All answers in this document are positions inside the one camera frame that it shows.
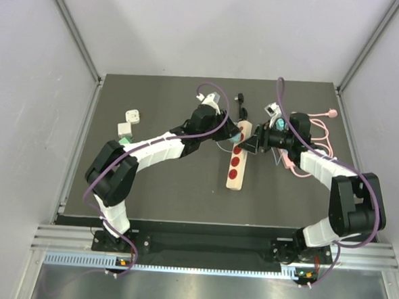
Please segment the beige wooden power strip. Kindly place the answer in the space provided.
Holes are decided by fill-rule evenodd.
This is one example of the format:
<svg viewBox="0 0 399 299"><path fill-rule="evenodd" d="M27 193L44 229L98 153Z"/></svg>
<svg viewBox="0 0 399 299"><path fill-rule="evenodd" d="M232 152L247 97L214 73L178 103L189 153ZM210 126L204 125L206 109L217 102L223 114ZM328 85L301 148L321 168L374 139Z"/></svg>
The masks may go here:
<svg viewBox="0 0 399 299"><path fill-rule="evenodd" d="M241 120L237 123L237 126L241 130L241 134L239 141L233 145L226 188L239 191L243 185L248 152L238 145L252 134L252 123L248 120Z"/></svg>

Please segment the white square plug adapter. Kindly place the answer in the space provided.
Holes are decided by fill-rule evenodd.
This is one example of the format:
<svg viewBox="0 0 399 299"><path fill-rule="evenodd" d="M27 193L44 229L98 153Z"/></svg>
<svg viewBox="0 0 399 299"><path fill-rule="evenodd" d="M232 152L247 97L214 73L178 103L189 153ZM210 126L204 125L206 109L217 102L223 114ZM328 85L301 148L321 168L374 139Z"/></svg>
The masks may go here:
<svg viewBox="0 0 399 299"><path fill-rule="evenodd" d="M128 110L125 112L125 118L127 123L139 124L139 121L141 120L140 112L137 109Z"/></svg>

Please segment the green plug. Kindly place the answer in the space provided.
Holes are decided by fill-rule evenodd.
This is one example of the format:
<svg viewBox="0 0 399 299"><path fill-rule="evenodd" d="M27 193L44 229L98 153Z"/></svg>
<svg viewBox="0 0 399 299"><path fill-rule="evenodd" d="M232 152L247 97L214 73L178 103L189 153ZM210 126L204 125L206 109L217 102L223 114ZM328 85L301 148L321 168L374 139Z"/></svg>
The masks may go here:
<svg viewBox="0 0 399 299"><path fill-rule="evenodd" d="M120 145L131 144L133 140L130 137L123 137L119 140Z"/></svg>

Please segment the white cube charger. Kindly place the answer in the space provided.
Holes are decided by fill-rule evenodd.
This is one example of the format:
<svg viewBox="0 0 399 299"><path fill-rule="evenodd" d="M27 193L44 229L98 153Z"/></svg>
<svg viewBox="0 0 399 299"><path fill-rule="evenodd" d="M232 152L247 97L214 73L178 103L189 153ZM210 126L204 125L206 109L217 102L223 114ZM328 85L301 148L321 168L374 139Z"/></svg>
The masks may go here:
<svg viewBox="0 0 399 299"><path fill-rule="evenodd" d="M129 122L119 123L117 132L120 139L124 137L132 137L132 124Z"/></svg>

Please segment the teal plug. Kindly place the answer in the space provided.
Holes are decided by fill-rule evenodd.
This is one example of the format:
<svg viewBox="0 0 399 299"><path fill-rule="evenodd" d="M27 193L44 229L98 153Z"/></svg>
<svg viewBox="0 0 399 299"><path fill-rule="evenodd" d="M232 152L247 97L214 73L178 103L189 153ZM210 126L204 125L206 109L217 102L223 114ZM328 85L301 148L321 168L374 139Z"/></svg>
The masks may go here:
<svg viewBox="0 0 399 299"><path fill-rule="evenodd" d="M232 138L229 139L229 142L231 142L233 144L239 143L241 141L241 135L242 135L242 133L238 133L238 134L232 136Z"/></svg>

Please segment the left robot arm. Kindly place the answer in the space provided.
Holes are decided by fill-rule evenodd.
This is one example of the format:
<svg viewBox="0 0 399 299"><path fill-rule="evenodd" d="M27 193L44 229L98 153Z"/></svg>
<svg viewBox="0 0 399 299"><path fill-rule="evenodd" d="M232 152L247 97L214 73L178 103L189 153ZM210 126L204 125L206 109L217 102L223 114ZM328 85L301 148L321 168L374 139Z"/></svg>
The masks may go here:
<svg viewBox="0 0 399 299"><path fill-rule="evenodd" d="M138 172L160 162L184 158L196 152L204 141L239 141L240 137L240 128L226 110L202 104L190 119L163 135L125 145L115 140L107 142L85 174L89 186L83 198L90 192L94 194L109 245L118 251L130 245L125 200Z"/></svg>

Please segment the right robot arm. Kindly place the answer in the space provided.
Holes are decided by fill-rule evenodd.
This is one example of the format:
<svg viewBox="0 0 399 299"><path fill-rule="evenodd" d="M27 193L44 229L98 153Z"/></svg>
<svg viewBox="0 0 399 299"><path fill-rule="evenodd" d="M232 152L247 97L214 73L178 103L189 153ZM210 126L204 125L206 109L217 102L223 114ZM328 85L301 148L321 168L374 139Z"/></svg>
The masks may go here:
<svg viewBox="0 0 399 299"><path fill-rule="evenodd" d="M275 123L272 119L257 126L238 148L251 154L283 149L295 166L330 191L327 217L298 229L292 236L292 250L298 260L306 262L316 256L318 248L344 238L368 235L373 239L386 227L377 175L361 174L320 149L312 141L312 122L307 114L290 114L284 129L278 129Z"/></svg>

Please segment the teal charger on pink strip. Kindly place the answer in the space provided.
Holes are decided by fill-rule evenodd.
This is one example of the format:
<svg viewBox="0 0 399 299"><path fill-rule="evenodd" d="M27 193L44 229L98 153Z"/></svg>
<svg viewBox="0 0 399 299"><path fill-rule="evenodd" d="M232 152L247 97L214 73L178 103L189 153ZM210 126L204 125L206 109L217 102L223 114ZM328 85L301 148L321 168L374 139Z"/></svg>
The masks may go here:
<svg viewBox="0 0 399 299"><path fill-rule="evenodd" d="M279 118L275 123L275 128L278 131L284 131L286 129L286 122L283 118Z"/></svg>

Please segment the pink power strip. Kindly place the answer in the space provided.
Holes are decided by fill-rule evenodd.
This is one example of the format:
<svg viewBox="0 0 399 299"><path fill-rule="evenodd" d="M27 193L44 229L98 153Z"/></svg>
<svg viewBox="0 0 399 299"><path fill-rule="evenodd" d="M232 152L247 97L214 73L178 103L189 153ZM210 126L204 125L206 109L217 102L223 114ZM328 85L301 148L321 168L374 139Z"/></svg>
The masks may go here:
<svg viewBox="0 0 399 299"><path fill-rule="evenodd" d="M286 169L291 169L295 166L295 164L289 159L288 153L287 151L285 151L284 149L279 149L280 152L280 159L283 162L283 166Z"/></svg>

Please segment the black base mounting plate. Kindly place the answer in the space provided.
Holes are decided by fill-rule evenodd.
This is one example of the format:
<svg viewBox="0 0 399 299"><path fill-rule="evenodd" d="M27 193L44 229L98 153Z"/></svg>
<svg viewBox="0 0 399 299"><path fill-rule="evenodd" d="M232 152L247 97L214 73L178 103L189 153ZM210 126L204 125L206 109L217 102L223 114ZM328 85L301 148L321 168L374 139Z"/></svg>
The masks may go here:
<svg viewBox="0 0 399 299"><path fill-rule="evenodd" d="M98 252L139 251L140 262L169 265L207 265L265 269L278 264L331 264L329 246L307 248L292 228L214 225L133 219L126 239L113 238L107 229L96 230L91 249Z"/></svg>

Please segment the aluminium frame rail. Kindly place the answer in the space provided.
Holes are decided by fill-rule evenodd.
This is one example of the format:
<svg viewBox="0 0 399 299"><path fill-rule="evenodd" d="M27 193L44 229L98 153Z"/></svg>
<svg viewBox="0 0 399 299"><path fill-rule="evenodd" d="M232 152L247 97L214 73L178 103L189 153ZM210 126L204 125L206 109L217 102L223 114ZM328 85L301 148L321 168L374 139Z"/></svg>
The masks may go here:
<svg viewBox="0 0 399 299"><path fill-rule="evenodd" d="M89 54L89 50L83 40L83 36L80 33L76 22L73 19L71 11L65 0L53 0L53 3L57 7L57 10L61 16L61 19L68 31L68 34L71 36L72 41L78 51L78 54L82 58L87 70L91 78L95 81L95 84L98 85L102 82L102 77L100 73L97 71L95 63L91 55Z"/></svg>

